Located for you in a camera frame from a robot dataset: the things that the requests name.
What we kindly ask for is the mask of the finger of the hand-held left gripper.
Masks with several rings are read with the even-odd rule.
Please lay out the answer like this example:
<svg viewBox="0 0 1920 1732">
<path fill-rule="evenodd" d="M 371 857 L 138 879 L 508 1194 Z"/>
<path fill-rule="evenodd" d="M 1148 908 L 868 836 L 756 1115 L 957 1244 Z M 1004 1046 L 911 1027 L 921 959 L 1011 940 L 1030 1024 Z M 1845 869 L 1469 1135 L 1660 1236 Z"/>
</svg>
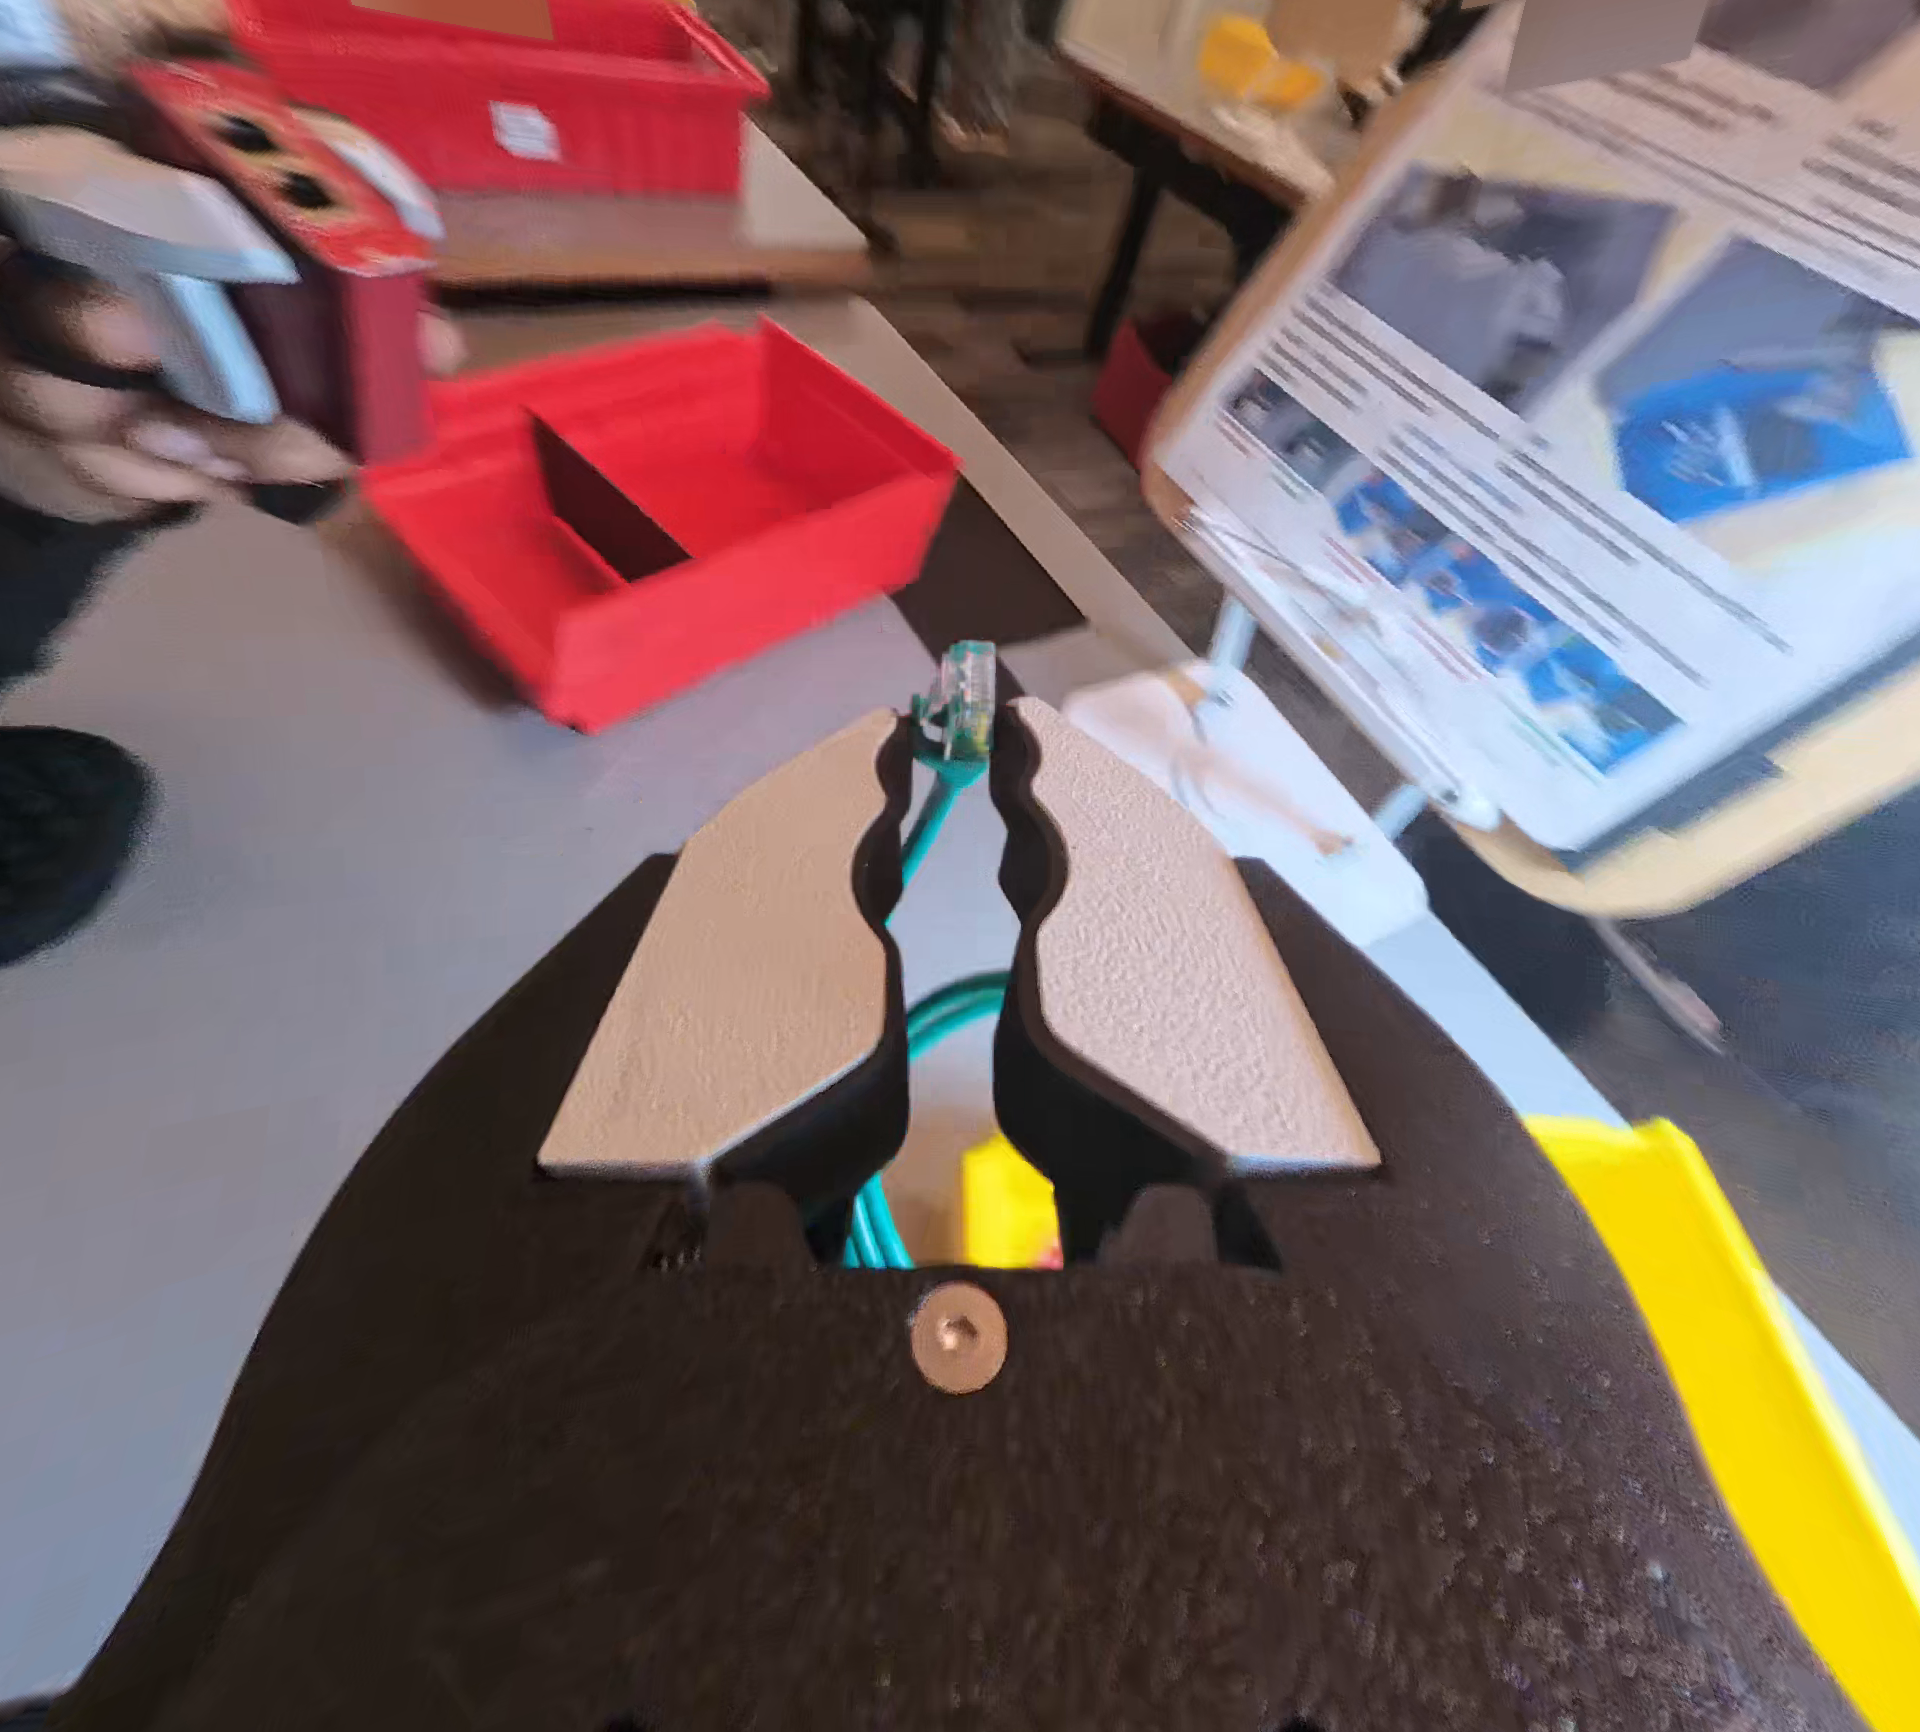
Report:
<svg viewBox="0 0 1920 1732">
<path fill-rule="evenodd" d="M 280 419 L 276 381 L 229 287 L 297 266 L 223 185 L 79 129 L 1 133 L 3 216 L 30 255 L 105 283 L 141 314 L 181 404 L 229 425 Z"/>
<path fill-rule="evenodd" d="M 386 145 L 364 130 L 323 130 L 322 142 L 392 206 L 408 233 L 432 246 L 444 243 L 446 227 L 438 199 Z"/>
</svg>

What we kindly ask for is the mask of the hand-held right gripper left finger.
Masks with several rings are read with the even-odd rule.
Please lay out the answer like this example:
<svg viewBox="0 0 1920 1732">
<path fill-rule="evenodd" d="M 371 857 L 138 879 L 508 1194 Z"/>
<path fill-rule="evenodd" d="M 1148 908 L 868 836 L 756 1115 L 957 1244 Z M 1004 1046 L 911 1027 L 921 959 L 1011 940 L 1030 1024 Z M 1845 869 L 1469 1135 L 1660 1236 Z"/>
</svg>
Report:
<svg viewBox="0 0 1920 1732">
<path fill-rule="evenodd" d="M 842 1231 L 904 1145 L 906 718 L 875 709 L 679 848 L 537 1149 L 551 1179 L 783 1194 Z"/>
</svg>

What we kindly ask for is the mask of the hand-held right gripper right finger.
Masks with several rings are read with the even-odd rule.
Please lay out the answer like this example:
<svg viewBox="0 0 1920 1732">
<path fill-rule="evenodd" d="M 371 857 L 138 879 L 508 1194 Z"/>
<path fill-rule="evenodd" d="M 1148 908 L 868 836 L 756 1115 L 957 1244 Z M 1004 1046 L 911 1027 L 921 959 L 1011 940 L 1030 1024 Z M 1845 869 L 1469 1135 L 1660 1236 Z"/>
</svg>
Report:
<svg viewBox="0 0 1920 1732">
<path fill-rule="evenodd" d="M 1144 1192 L 1213 1224 L 1246 1182 L 1358 1182 L 1373 1140 L 1236 861 L 1161 786 L 1016 696 L 994 725 L 1018 921 L 992 1048 L 1002 1137 L 1096 1256 Z"/>
</svg>

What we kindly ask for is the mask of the red metal port box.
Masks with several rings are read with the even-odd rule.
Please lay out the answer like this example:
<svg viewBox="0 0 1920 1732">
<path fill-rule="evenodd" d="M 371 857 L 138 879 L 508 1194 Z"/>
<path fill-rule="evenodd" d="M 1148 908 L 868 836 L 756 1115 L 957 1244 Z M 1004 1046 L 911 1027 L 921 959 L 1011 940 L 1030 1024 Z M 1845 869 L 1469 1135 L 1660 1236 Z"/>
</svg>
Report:
<svg viewBox="0 0 1920 1732">
<path fill-rule="evenodd" d="M 326 145 L 359 133 L 290 102 L 260 72 L 214 61 L 143 61 L 122 75 L 131 148 L 221 185 L 297 268 L 295 284 L 229 287 L 274 381 L 280 419 L 358 465 L 428 436 L 420 319 L 439 246 Z"/>
</svg>

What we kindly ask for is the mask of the red plastic bin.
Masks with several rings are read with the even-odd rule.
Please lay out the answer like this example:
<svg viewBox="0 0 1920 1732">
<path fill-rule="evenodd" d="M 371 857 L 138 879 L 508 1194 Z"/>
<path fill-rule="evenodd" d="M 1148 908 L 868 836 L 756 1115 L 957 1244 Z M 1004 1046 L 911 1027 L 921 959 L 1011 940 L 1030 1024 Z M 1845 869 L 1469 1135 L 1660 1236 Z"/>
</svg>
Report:
<svg viewBox="0 0 1920 1732">
<path fill-rule="evenodd" d="M 770 319 L 528 358 L 436 389 L 361 480 L 474 648 L 600 735 L 909 587 L 957 460 Z"/>
</svg>

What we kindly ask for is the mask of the person's left forearm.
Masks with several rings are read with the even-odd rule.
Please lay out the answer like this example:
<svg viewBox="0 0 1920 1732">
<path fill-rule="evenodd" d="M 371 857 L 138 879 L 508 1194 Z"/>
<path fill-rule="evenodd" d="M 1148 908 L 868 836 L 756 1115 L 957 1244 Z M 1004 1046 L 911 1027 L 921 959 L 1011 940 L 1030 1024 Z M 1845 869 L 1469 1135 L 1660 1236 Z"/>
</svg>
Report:
<svg viewBox="0 0 1920 1732">
<path fill-rule="evenodd" d="M 129 520 L 79 522 L 3 500 L 1 689 L 44 671 L 60 631 L 125 553 L 196 516 L 196 504 L 173 502 Z"/>
</svg>

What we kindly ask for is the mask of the red ribbed plastic crate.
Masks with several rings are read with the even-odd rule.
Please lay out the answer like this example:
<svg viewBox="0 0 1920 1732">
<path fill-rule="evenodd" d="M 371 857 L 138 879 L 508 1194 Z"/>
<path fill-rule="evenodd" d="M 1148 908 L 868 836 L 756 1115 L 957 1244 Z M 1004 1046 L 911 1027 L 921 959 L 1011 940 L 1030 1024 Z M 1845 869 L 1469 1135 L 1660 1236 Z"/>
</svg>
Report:
<svg viewBox="0 0 1920 1732">
<path fill-rule="evenodd" d="M 740 192 L 770 88 L 673 0 L 546 0 L 551 39 L 351 0 L 221 0 L 240 48 L 291 100 L 347 120 L 453 194 Z"/>
</svg>

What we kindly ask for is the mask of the white stand base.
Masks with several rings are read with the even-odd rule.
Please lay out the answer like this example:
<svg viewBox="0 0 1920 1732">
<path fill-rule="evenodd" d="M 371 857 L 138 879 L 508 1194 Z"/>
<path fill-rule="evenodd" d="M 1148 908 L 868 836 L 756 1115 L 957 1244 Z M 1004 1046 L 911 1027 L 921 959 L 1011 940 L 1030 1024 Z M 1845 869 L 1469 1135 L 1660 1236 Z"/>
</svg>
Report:
<svg viewBox="0 0 1920 1732">
<path fill-rule="evenodd" d="M 1136 672 L 1069 692 L 1063 714 L 1350 946 L 1373 950 L 1427 917 L 1409 861 L 1241 671 Z"/>
</svg>

